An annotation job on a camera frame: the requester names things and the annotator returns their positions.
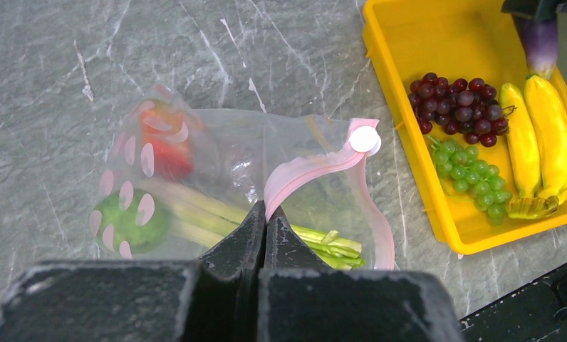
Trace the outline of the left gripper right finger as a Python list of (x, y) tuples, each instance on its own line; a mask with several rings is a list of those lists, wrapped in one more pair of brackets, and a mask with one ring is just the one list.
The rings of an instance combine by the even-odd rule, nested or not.
[(421, 271), (289, 267), (259, 272), (260, 341), (462, 341), (452, 299)]

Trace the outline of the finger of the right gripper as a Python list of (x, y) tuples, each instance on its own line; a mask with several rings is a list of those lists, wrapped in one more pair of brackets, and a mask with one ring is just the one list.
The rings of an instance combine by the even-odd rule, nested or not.
[(531, 21), (547, 21), (567, 13), (567, 0), (505, 0), (501, 11)]

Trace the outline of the yellow plastic tray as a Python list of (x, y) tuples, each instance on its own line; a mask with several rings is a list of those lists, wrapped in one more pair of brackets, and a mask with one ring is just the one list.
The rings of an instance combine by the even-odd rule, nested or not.
[[(367, 1), (363, 39), (437, 240), (474, 254), (567, 224), (567, 201), (550, 217), (491, 224), (471, 197), (440, 182), (407, 98), (412, 81), (434, 72), (450, 80), (483, 78), (499, 88), (524, 84), (526, 60), (500, 1)], [(567, 110), (567, 85), (551, 77)]]

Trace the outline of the celery stalk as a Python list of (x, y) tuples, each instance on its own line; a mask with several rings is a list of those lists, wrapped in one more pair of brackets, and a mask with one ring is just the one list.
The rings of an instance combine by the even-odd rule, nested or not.
[[(204, 247), (213, 247), (232, 233), (248, 213), (178, 183), (148, 179), (140, 182), (140, 188), (156, 195), (170, 211), (173, 234)], [(350, 270), (366, 264), (362, 244), (341, 237), (335, 229), (322, 232), (294, 224), (291, 229), (334, 269)]]

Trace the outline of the green custard apple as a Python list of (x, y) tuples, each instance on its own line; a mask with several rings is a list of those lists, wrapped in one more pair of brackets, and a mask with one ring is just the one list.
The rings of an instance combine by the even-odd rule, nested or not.
[(112, 193), (89, 215), (90, 231), (97, 243), (122, 258), (158, 247), (168, 230), (166, 206), (149, 192)]

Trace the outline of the orange red fruit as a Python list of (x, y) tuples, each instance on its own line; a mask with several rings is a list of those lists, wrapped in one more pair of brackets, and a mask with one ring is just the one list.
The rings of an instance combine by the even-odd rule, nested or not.
[(194, 166), (191, 134), (205, 131), (205, 124), (194, 113), (163, 100), (146, 100), (139, 109), (142, 141), (153, 148), (150, 169), (166, 180), (184, 179)]

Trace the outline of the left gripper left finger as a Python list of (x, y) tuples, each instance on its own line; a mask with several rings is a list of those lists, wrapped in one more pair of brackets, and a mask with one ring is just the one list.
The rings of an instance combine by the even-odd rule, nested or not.
[(0, 341), (254, 341), (265, 239), (257, 202), (197, 259), (41, 262), (9, 289)]

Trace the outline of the yellow banana bunch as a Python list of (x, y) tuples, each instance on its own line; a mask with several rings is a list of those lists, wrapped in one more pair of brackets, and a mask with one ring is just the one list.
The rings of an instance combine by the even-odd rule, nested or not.
[(499, 102), (508, 113), (506, 134), (514, 183), (519, 192), (506, 205), (513, 219), (540, 219), (567, 200), (567, 112), (559, 92), (541, 76), (520, 89), (502, 85)]

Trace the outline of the clear zip top bag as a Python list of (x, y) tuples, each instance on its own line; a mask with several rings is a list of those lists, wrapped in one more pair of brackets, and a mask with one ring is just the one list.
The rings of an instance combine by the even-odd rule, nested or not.
[[(194, 166), (184, 179), (166, 180), (150, 169), (153, 148), (142, 141), (138, 116), (140, 105), (151, 99), (188, 110), (206, 126), (191, 134)], [(335, 229), (362, 244), (366, 264), (360, 267), (391, 270), (392, 230), (366, 180), (367, 161), (382, 145), (377, 126), (378, 120), (369, 118), (192, 109), (177, 91), (157, 83), (125, 116), (100, 176), (95, 206), (112, 193), (141, 189), (143, 180), (178, 183), (247, 212), (263, 202), (269, 219), (282, 209), (291, 226)], [(211, 248), (173, 234), (167, 211), (169, 226), (162, 243), (130, 259), (194, 258)]]

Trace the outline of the purple eggplant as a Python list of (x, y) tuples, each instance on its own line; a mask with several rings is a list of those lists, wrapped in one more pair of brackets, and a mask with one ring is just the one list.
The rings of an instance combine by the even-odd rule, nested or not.
[(512, 17), (530, 74), (550, 80), (556, 69), (559, 42), (557, 18), (532, 21)]

